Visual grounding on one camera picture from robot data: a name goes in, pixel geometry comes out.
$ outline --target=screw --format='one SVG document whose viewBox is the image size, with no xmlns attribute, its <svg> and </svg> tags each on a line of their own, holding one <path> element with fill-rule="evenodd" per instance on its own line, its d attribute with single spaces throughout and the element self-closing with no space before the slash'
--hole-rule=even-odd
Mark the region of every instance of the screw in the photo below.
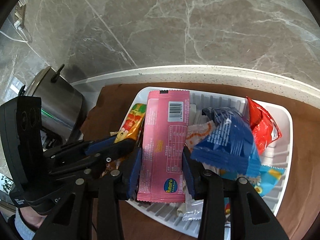
<svg viewBox="0 0 320 240">
<path fill-rule="evenodd" d="M 110 174 L 111 174 L 111 176 L 116 177 L 116 176 L 118 176 L 118 175 L 120 174 L 120 171 L 119 171 L 119 170 L 112 170 L 112 171 L 110 172 Z"/>
<path fill-rule="evenodd" d="M 210 171 L 210 170 L 204 170 L 203 171 L 203 175 L 204 176 L 211 176 L 211 174 L 212 174 L 212 171 Z"/>
<path fill-rule="evenodd" d="M 240 177 L 239 178 L 239 182 L 241 183 L 241 184 L 247 184 L 247 179 L 246 178 L 244 178 L 244 177 Z"/>
<path fill-rule="evenodd" d="M 77 180 L 76 180 L 76 184 L 77 184 L 77 185 L 82 185 L 82 184 L 84 184 L 84 179 L 77 179 Z"/>
<path fill-rule="evenodd" d="M 84 174 L 90 174 L 90 172 L 91 172 L 91 169 L 85 169 L 84 170 Z"/>
</svg>

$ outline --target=human hand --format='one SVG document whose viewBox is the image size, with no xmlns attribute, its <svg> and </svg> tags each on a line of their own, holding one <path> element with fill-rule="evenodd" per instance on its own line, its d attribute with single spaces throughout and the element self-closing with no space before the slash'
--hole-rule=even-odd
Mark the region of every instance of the human hand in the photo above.
<svg viewBox="0 0 320 240">
<path fill-rule="evenodd" d="M 35 229 L 38 229 L 47 217 L 39 215 L 32 207 L 20 208 L 20 213 L 28 226 L 34 227 Z"/>
</svg>

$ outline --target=gray sleeve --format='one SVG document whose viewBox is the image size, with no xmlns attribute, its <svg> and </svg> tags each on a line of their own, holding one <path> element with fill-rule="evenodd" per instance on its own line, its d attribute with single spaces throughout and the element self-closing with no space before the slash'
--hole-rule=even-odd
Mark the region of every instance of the gray sleeve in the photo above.
<svg viewBox="0 0 320 240">
<path fill-rule="evenodd" d="M 20 212 L 19 209 L 16 209 L 16 218 L 14 220 L 14 225 L 18 231 L 18 233 L 20 234 L 20 236 L 23 238 L 23 240 L 31 240 L 34 235 L 36 234 L 34 231 L 32 231 L 31 229 L 29 229 L 24 222 L 22 221 L 21 217 L 20 217 Z"/>
</svg>

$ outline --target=barcode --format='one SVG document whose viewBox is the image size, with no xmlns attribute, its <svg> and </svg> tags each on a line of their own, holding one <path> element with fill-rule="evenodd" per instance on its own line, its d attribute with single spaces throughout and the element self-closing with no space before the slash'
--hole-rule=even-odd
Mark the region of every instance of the barcode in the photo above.
<svg viewBox="0 0 320 240">
<path fill-rule="evenodd" d="M 183 122 L 183 102 L 169 101 L 168 122 Z"/>
<path fill-rule="evenodd" d="M 272 141 L 277 140 L 278 137 L 279 137 L 278 130 L 277 130 L 276 126 L 273 125 L 273 129 L 272 129 L 272 133 L 271 133 L 271 140 Z"/>
</svg>

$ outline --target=brown paper sheet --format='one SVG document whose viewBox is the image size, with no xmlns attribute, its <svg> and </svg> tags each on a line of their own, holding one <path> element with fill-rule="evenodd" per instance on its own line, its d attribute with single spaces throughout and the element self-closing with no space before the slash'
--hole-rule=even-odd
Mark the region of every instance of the brown paper sheet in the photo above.
<svg viewBox="0 0 320 240">
<path fill-rule="evenodd" d="M 305 103 L 265 92 L 227 85 L 197 83 L 151 83 L 123 84 L 103 87 L 97 105 L 89 112 L 81 131 L 85 140 L 98 140 L 118 131 L 136 94 L 144 87 L 170 87 L 228 94 L 265 101 L 284 106 L 293 119 L 293 156 L 288 185 L 277 218 L 292 240 L 300 240 L 310 228 L 320 211 L 320 110 Z M 139 231 L 155 222 L 141 216 L 127 203 L 121 205 L 125 219 L 124 232 L 127 239 L 141 239 Z M 144 234 L 151 239 L 158 233 L 168 232 L 173 239 L 191 239 L 171 229 L 157 225 L 155 230 Z"/>
</svg>

